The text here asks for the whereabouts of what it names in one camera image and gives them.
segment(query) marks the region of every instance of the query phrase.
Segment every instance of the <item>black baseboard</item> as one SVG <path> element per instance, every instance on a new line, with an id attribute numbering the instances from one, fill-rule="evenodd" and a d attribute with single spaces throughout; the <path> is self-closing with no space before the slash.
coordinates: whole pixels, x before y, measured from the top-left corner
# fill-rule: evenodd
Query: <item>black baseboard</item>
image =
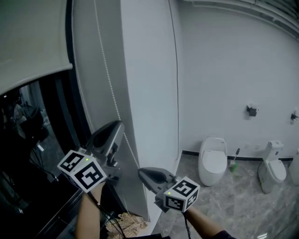
<path id="1" fill-rule="evenodd" d="M 199 156 L 199 152 L 193 152 L 193 151 L 186 151 L 183 150 L 182 151 L 183 155 L 192 155 L 192 156 Z M 233 160 L 235 158 L 235 156 L 228 156 L 228 160 Z M 252 158 L 252 157 L 236 157 L 236 160 L 240 160 L 240 161 L 263 161 L 262 158 Z M 280 158 L 281 161 L 292 161 L 293 158 Z"/>

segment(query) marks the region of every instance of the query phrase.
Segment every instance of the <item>black sleeve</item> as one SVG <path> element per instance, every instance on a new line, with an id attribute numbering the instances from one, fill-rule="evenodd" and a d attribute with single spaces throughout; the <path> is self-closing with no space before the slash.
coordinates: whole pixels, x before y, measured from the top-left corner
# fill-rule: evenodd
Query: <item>black sleeve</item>
<path id="1" fill-rule="evenodd" d="M 211 239 L 235 239 L 235 238 L 229 235 L 226 231 L 221 231 L 220 233 L 213 236 Z"/>

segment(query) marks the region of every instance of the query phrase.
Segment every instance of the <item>marker cube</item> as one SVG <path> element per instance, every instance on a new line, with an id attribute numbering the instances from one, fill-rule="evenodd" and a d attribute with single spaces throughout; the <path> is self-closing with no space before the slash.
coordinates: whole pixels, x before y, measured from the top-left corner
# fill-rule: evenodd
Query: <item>marker cube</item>
<path id="1" fill-rule="evenodd" d="M 200 186 L 184 177 L 164 193 L 164 207 L 185 212 L 196 200 Z"/>
<path id="2" fill-rule="evenodd" d="M 68 152 L 57 167 L 86 193 L 107 178 L 94 157 L 74 150 Z"/>

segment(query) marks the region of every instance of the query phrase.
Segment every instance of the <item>toilet seat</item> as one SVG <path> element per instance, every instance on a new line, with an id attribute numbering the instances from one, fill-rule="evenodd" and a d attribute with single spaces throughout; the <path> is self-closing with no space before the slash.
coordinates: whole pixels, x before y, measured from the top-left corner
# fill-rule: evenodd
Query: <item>toilet seat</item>
<path id="1" fill-rule="evenodd" d="M 203 166 L 213 174 L 219 174 L 226 170 L 227 158 L 224 152 L 206 150 L 202 155 Z"/>
<path id="2" fill-rule="evenodd" d="M 282 182 L 286 178 L 286 170 L 284 164 L 280 160 L 273 160 L 268 162 L 270 174 L 274 180 Z"/>

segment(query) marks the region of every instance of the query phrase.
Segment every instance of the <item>crumpled brown paper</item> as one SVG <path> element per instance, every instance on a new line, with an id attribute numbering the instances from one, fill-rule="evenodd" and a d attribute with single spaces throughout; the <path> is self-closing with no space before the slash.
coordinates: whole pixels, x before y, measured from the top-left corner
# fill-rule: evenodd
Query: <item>crumpled brown paper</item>
<path id="1" fill-rule="evenodd" d="M 136 237 L 140 229 L 144 229 L 147 227 L 146 223 L 144 222 L 142 217 L 130 215 L 126 212 L 123 214 L 118 215 L 120 219 L 115 219 L 121 226 L 124 234 L 126 237 Z M 108 222 L 106 224 L 106 229 L 108 232 L 108 239 L 122 239 L 122 236 L 120 233 L 116 230 L 116 228 L 112 225 L 112 223 L 115 225 L 115 227 L 120 231 L 118 228 L 118 225 L 111 220 L 111 222 Z"/>

